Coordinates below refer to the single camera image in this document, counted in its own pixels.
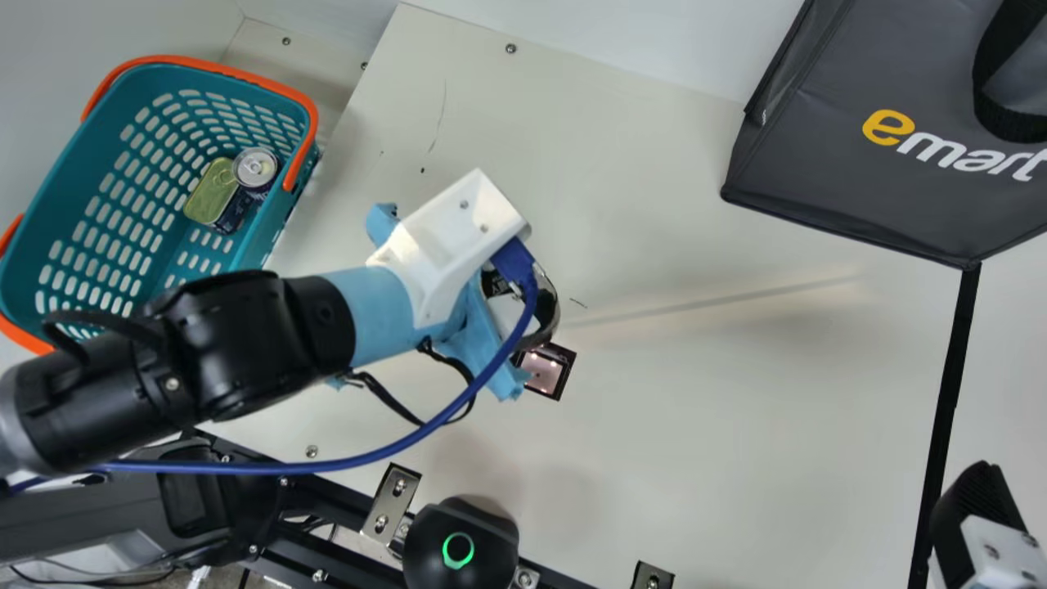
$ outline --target black shopping bag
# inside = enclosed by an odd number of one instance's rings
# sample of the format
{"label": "black shopping bag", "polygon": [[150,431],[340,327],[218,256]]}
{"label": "black shopping bag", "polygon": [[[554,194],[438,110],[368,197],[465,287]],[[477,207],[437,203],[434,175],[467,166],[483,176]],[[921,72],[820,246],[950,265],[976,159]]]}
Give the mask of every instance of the black shopping bag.
{"label": "black shopping bag", "polygon": [[1043,232],[1045,12],[808,0],[747,107],[723,198],[961,268]]}

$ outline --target green light ring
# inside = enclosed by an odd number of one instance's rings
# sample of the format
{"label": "green light ring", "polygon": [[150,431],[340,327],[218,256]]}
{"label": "green light ring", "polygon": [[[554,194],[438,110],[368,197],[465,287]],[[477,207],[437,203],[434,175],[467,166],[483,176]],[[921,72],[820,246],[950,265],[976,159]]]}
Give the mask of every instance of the green light ring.
{"label": "green light ring", "polygon": [[[454,559],[451,558],[450,554],[447,553],[447,547],[450,545],[451,540],[454,540],[460,536],[469,541],[469,554],[466,556],[466,558],[462,559],[461,561],[455,561]],[[476,546],[472,543],[472,538],[470,538],[469,535],[464,531],[455,531],[454,534],[448,536],[446,540],[444,540],[444,566],[446,566],[451,570],[459,570],[465,565],[469,564],[469,561],[472,560],[472,556],[475,552],[476,552]]]}

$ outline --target teal plastic basket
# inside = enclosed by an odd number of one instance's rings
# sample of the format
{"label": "teal plastic basket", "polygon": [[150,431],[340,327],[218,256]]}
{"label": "teal plastic basket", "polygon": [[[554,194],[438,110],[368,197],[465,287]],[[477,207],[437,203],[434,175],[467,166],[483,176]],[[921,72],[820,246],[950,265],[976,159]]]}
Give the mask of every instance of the teal plastic basket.
{"label": "teal plastic basket", "polygon": [[[316,124],[305,94],[219,64],[154,55],[116,68],[0,243],[0,331],[43,354],[50,312],[128,317],[166,288],[261,267],[318,158]],[[223,235],[186,218],[207,163],[249,146],[270,149],[283,166],[243,226]]]}

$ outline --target emart logo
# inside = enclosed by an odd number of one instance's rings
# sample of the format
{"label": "emart logo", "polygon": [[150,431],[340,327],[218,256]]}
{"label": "emart logo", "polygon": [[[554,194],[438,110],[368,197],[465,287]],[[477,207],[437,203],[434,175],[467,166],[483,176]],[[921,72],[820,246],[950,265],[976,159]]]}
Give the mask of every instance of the emart logo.
{"label": "emart logo", "polygon": [[[916,131],[912,118],[896,110],[877,110],[866,119],[862,132],[872,142],[881,145],[898,145],[901,154],[916,153],[916,159],[931,161],[937,157],[939,167],[952,167],[960,172],[987,172],[996,176],[1003,172],[1022,182],[1032,179],[1035,166],[1047,161],[1047,149],[1040,153],[1016,153],[1006,155],[992,149],[967,151],[967,145],[943,139],[932,133]],[[901,141],[898,137],[907,137]]]}

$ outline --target blue cable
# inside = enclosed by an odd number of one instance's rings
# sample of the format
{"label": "blue cable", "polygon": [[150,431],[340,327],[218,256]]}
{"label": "blue cable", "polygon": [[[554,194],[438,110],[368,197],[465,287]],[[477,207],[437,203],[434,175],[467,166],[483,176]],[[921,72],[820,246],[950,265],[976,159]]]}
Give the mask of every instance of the blue cable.
{"label": "blue cable", "polygon": [[20,483],[15,483],[15,484],[10,485],[10,489],[7,490],[7,493],[9,493],[10,495],[18,495],[20,493],[24,493],[24,492],[26,492],[26,491],[28,491],[28,490],[37,486],[37,485],[44,484],[45,482],[47,482],[49,480],[51,480],[51,479],[46,479],[44,477],[32,477],[31,479],[26,479],[26,480],[24,480],[24,481],[22,481]]}
{"label": "blue cable", "polygon": [[[379,448],[377,450],[372,450],[365,454],[360,454],[357,456],[352,456],[349,458],[341,458],[338,460],[325,460],[320,462],[273,462],[273,463],[245,463],[245,465],[232,465],[232,463],[210,463],[210,462],[187,462],[187,461],[168,461],[168,460],[114,460],[103,465],[101,468],[105,471],[124,471],[129,473],[175,473],[184,475],[241,475],[241,476],[276,476],[276,477],[289,477],[296,475],[312,475],[314,473],[330,473],[332,471],[346,471],[349,469],[355,469],[357,467],[363,467],[364,465],[371,465],[372,462],[378,462],[379,460],[384,460],[393,455],[399,454],[408,448],[415,446],[416,444],[422,441],[429,434],[436,432],[443,426],[448,420],[450,420],[454,414],[459,412],[469,400],[476,397],[476,393],[487,384],[488,381],[494,377],[494,373],[502,367],[502,365],[509,360],[512,356],[516,344],[524,337],[524,333],[527,331],[528,324],[531,321],[531,317],[534,316],[534,311],[538,307],[538,285],[534,278],[534,274],[531,272],[530,263],[527,262],[527,257],[530,255],[527,250],[524,249],[525,256],[520,256],[518,251],[513,251],[510,253],[514,255],[515,258],[509,262],[510,265],[514,265],[518,271],[503,271],[503,275],[514,281],[521,282],[524,290],[524,315],[520,316],[519,321],[516,323],[516,327],[513,329],[512,334],[509,338],[502,344],[498,352],[494,354],[491,362],[484,368],[483,371],[476,377],[476,379],[466,387],[466,390],[462,392],[458,399],[454,400],[446,409],[437,414],[436,417],[430,420],[424,426],[415,430],[410,434],[398,439],[397,441]],[[498,259],[492,257],[492,262],[495,263],[495,267],[498,267]]]}

